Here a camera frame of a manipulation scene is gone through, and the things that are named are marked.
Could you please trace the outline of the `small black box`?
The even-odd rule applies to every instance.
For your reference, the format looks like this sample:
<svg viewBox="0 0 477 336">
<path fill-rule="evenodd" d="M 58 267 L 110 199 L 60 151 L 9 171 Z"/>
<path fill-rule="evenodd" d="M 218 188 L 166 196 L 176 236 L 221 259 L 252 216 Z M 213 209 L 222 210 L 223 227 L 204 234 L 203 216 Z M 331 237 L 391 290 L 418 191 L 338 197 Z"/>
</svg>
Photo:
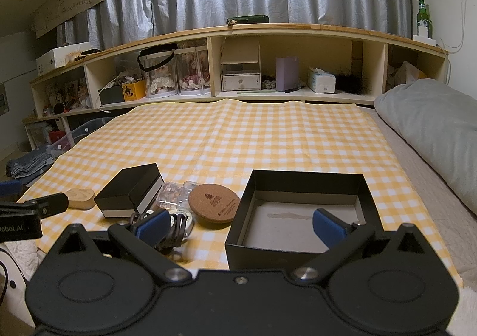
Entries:
<svg viewBox="0 0 477 336">
<path fill-rule="evenodd" d="M 156 163 L 122 169 L 94 198 L 104 218 L 144 213 L 164 185 Z"/>
</svg>

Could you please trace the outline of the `clear plastic pill pack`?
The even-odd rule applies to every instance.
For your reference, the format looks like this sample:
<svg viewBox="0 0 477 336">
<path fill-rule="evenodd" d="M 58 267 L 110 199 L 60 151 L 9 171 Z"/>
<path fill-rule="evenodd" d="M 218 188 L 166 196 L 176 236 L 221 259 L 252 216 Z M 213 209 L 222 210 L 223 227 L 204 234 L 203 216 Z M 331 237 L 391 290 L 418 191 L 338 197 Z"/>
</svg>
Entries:
<svg viewBox="0 0 477 336">
<path fill-rule="evenodd" d="M 165 182 L 157 194 L 155 205 L 168 211 L 175 209 L 191 211 L 188 199 L 192 190 L 197 186 L 198 183 L 191 181 Z"/>
</svg>

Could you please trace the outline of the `light wooden block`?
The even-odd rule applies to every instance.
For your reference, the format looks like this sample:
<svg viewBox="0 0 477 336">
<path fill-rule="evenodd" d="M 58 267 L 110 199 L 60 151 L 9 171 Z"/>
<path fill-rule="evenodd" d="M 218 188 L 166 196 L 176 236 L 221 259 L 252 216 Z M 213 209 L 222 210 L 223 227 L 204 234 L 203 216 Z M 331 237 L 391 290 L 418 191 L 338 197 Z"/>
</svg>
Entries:
<svg viewBox="0 0 477 336">
<path fill-rule="evenodd" d="M 95 192 L 91 189 L 72 188 L 66 192 L 69 208 L 89 210 L 95 206 Z"/>
</svg>

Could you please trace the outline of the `large black box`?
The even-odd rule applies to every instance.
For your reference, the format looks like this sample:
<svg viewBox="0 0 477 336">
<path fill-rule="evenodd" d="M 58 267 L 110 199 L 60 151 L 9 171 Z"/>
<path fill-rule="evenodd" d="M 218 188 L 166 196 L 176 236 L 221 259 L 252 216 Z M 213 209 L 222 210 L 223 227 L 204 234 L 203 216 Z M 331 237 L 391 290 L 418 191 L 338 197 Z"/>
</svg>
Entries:
<svg viewBox="0 0 477 336">
<path fill-rule="evenodd" d="M 327 251 L 314 232 L 318 208 L 347 224 L 383 229 L 361 174 L 254 170 L 226 238 L 229 268 L 291 271 Z"/>
</svg>

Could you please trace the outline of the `round cork coaster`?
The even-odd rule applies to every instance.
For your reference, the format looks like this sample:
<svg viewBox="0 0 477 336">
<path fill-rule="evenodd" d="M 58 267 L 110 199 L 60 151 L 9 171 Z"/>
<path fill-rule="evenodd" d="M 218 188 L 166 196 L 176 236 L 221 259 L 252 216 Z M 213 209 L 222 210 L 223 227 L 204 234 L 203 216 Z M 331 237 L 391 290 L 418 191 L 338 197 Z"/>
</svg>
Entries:
<svg viewBox="0 0 477 336">
<path fill-rule="evenodd" d="M 223 185 L 205 183 L 191 190 L 188 204 L 199 218 L 209 223 L 226 224 L 234 220 L 240 198 Z"/>
</svg>

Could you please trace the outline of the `beige bed sheet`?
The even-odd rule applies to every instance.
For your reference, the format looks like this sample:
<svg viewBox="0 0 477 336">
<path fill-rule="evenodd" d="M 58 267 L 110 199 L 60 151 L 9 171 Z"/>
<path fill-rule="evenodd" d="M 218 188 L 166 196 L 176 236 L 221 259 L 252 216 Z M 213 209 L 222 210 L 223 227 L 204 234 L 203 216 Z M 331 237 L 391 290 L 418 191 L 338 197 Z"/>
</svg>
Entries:
<svg viewBox="0 0 477 336">
<path fill-rule="evenodd" d="M 411 212 L 427 209 L 463 285 L 476 289 L 476 216 L 375 110 L 358 109 L 366 118 L 371 133 L 378 135 L 382 144 L 387 144 L 386 151 L 391 155 L 393 166 L 401 167 L 399 175 L 413 186 L 411 197 L 421 199 L 421 206 L 412 208 Z"/>
</svg>

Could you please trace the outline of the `yellow box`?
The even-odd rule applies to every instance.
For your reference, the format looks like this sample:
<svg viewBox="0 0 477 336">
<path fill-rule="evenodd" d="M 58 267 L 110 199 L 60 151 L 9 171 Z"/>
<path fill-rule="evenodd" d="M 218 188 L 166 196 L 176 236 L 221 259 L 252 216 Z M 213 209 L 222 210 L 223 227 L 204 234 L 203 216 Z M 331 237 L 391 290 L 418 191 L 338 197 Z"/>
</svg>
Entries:
<svg viewBox="0 0 477 336">
<path fill-rule="evenodd" d="M 136 101 L 146 97 L 145 80 L 121 85 L 125 102 Z"/>
</svg>

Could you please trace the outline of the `grey pillow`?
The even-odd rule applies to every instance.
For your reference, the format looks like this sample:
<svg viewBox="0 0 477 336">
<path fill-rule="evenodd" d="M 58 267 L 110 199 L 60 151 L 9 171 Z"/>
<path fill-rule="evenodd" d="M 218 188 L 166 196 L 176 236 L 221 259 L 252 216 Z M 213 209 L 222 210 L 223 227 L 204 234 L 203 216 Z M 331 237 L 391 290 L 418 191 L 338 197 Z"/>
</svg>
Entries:
<svg viewBox="0 0 477 336">
<path fill-rule="evenodd" d="M 476 212 L 476 100 L 430 78 L 374 101 L 377 114 Z"/>
</svg>

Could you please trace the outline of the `white tissue box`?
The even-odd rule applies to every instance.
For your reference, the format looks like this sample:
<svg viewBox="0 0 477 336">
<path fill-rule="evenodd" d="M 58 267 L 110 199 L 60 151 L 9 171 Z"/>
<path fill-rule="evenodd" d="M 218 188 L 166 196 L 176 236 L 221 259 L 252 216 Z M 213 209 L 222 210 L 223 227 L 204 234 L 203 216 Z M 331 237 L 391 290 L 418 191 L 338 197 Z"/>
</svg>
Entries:
<svg viewBox="0 0 477 336">
<path fill-rule="evenodd" d="M 334 94 L 336 77 L 323 69 L 309 68 L 307 85 L 315 93 Z"/>
</svg>

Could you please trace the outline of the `white cardboard box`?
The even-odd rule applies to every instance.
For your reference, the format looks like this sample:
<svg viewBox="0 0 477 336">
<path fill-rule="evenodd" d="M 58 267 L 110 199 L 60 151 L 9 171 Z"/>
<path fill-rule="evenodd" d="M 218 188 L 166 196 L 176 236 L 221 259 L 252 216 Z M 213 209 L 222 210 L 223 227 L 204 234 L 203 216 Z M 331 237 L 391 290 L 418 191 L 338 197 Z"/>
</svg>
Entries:
<svg viewBox="0 0 477 336">
<path fill-rule="evenodd" d="M 51 49 L 36 59 L 37 73 L 39 76 L 42 76 L 54 69 L 66 66 L 83 52 L 91 49 L 92 47 L 89 41 Z"/>
</svg>

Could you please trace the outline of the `purple box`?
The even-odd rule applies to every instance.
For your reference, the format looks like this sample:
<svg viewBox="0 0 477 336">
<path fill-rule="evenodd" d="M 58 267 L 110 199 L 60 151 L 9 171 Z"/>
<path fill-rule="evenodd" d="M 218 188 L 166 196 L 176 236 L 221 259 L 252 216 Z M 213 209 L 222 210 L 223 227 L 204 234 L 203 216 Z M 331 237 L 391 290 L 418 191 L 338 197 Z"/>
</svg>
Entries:
<svg viewBox="0 0 477 336">
<path fill-rule="evenodd" d="M 276 89 L 290 91 L 298 85 L 298 58 L 276 58 Z"/>
</svg>

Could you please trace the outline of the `wooden headboard shelf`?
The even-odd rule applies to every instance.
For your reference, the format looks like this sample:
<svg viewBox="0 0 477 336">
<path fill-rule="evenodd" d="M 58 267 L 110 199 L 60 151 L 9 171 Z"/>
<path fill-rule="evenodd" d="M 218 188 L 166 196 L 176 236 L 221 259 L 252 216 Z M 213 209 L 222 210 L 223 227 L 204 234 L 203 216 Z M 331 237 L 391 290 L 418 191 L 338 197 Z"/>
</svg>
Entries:
<svg viewBox="0 0 477 336">
<path fill-rule="evenodd" d="M 397 35 L 320 24 L 240 24 L 150 37 L 85 56 L 31 82 L 38 120 L 159 101 L 371 105 L 393 69 L 445 80 L 445 52 Z"/>
</svg>

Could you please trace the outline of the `small wooden drawer organizer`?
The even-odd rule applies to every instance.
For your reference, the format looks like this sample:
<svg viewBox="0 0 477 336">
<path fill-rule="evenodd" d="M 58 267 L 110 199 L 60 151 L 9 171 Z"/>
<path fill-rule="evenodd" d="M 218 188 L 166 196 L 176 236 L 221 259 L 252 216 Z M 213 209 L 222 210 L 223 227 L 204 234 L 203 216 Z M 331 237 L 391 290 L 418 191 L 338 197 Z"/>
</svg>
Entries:
<svg viewBox="0 0 477 336">
<path fill-rule="evenodd" d="M 223 91 L 260 91 L 261 60 L 258 37 L 228 37 L 222 46 Z"/>
</svg>

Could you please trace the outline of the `green glass bottle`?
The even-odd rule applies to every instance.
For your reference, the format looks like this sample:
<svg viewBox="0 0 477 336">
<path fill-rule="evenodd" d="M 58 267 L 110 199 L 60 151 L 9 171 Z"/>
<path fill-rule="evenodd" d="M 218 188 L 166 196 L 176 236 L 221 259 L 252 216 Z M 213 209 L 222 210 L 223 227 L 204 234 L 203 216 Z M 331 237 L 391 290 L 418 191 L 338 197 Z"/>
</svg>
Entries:
<svg viewBox="0 0 477 336">
<path fill-rule="evenodd" d="M 418 11 L 416 14 L 417 35 L 431 39 L 433 37 L 433 23 L 428 13 L 425 0 L 418 1 Z"/>
</svg>

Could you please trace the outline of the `silver grey curtain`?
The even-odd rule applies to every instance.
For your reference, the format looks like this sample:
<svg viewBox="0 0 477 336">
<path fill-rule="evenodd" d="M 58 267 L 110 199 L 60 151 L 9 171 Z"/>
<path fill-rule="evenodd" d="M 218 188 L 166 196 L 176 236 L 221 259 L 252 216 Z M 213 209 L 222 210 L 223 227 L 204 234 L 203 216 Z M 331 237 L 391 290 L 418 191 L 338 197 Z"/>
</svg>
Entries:
<svg viewBox="0 0 477 336">
<path fill-rule="evenodd" d="M 251 15 L 266 15 L 273 23 L 356 27 L 409 38 L 411 5 L 411 0 L 105 0 L 59 25 L 56 40 L 108 49 Z"/>
</svg>

